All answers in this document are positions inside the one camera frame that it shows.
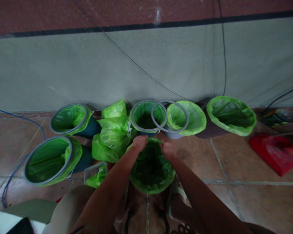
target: red object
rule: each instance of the red object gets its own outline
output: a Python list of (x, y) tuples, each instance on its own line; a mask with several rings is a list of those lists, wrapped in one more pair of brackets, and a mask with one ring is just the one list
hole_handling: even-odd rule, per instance
[(59, 203), (62, 200), (63, 197), (61, 197), (59, 200), (56, 200), (56, 203)]
[(280, 176), (293, 167), (293, 143), (285, 137), (258, 134), (252, 137), (249, 143), (253, 150)]

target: human hand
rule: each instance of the human hand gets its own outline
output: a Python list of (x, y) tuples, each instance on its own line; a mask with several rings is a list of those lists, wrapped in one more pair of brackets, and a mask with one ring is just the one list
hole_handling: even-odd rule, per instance
[(139, 153), (146, 147), (147, 143), (147, 135), (137, 136), (133, 140), (132, 148), (136, 148)]
[(163, 144), (160, 144), (160, 148), (162, 150), (162, 153), (164, 155), (164, 158), (166, 158), (167, 160), (169, 160), (172, 157), (176, 157), (176, 151), (174, 149), (174, 145), (170, 142), (161, 140), (163, 142)]

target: green garbage bag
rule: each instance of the green garbage bag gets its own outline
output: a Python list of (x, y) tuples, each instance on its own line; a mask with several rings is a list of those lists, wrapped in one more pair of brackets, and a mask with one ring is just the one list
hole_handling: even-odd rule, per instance
[(58, 137), (45, 141), (41, 147), (34, 152), (27, 162), (25, 176), (32, 183), (41, 183), (55, 176), (59, 171), (64, 170), (52, 181), (39, 186), (48, 186), (65, 180), (73, 171), (82, 156), (82, 147), (78, 140), (69, 137), (72, 142), (72, 155), (70, 160), (70, 142), (67, 139)]
[[(180, 135), (191, 136), (200, 133), (206, 128), (206, 116), (204, 111), (191, 101), (178, 101), (183, 108), (186, 109), (189, 115), (189, 124), (185, 130), (180, 132)], [(183, 110), (176, 104), (171, 104), (167, 108), (167, 125), (172, 130), (182, 129), (187, 122), (187, 118)]]
[(102, 111), (102, 118), (114, 118), (114, 117), (126, 117), (127, 108), (125, 100), (122, 99), (119, 102), (114, 103), (113, 105), (106, 107)]
[(214, 124), (242, 137), (249, 135), (256, 125), (254, 111), (233, 97), (215, 97), (208, 102), (206, 110)]
[[(87, 128), (87, 125), (92, 116), (92, 111), (86, 107), (87, 113), (82, 105), (70, 105), (60, 110), (52, 119), (51, 128), (59, 132), (60, 134), (66, 136), (72, 136), (79, 133)], [(73, 128), (77, 127), (84, 119), (86, 120), (77, 129), (71, 131)]]
[(172, 183), (176, 174), (171, 164), (164, 158), (159, 144), (162, 142), (157, 138), (147, 139), (146, 147), (139, 153), (129, 176), (133, 185), (147, 194), (158, 194), (164, 191)]
[(137, 131), (134, 128), (129, 128), (129, 117), (101, 119), (98, 122), (102, 127), (100, 133), (101, 142), (110, 149), (121, 151), (137, 135)]
[(105, 170), (105, 165), (103, 165), (102, 167), (99, 168), (99, 172), (97, 174), (94, 174), (93, 177), (90, 177), (89, 179), (86, 180), (86, 185), (97, 189), (105, 177), (106, 177), (106, 170)]
[[(141, 104), (139, 104), (138, 106), (136, 106), (132, 110), (133, 121), (140, 128), (144, 128), (144, 129), (157, 128), (157, 126), (154, 124), (154, 122), (152, 121), (152, 118), (151, 118), (151, 111), (152, 111), (154, 104), (155, 104), (154, 102), (142, 102)], [(161, 125), (164, 122), (165, 111), (160, 105), (157, 105), (154, 108), (153, 115), (154, 115), (156, 122), (159, 125)], [(158, 129), (154, 130), (154, 131), (147, 131), (147, 132), (148, 133), (155, 133), (157, 131), (158, 131)]]
[(102, 144), (100, 134), (94, 135), (92, 139), (92, 157), (95, 160), (116, 163), (125, 154), (126, 147), (115, 151)]

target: black stripe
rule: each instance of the black stripe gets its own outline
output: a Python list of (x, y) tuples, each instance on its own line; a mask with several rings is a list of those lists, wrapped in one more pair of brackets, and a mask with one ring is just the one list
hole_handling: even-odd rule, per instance
[[(229, 22), (241, 22), (250, 20), (267, 20), (277, 18), (293, 17), (293, 11), (265, 13), (256, 15), (245, 15), (245, 16), (232, 16), (224, 18), (213, 18), (213, 19), (200, 19), (190, 21), (179, 21), (179, 22), (166, 22), (158, 25), (153, 23), (147, 24), (132, 24), (122, 26), (111, 26), (101, 27), (105, 32), (115, 31), (126, 31), (126, 30), (141, 30), (141, 29), (156, 29), (156, 28), (177, 28), (177, 27), (189, 27), (207, 24), (218, 24), (218, 23), (229, 23)], [(0, 38), (5, 37), (30, 37), (30, 36), (46, 36), (46, 35), (59, 35), (59, 34), (75, 34), (75, 33), (97, 33), (101, 32), (99, 28), (76, 28), (76, 29), (63, 29), (63, 30), (47, 30), (47, 31), (32, 31), (32, 32), (15, 32), (6, 35), (0, 35)]]

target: red wall stripe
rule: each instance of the red wall stripe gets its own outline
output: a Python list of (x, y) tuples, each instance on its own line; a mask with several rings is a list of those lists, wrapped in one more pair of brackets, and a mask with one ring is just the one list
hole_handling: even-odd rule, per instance
[[(100, 26), (220, 17), (217, 0), (78, 0)], [(221, 0), (223, 16), (293, 10), (293, 0)], [(0, 1), (0, 34), (94, 27), (73, 0)]]

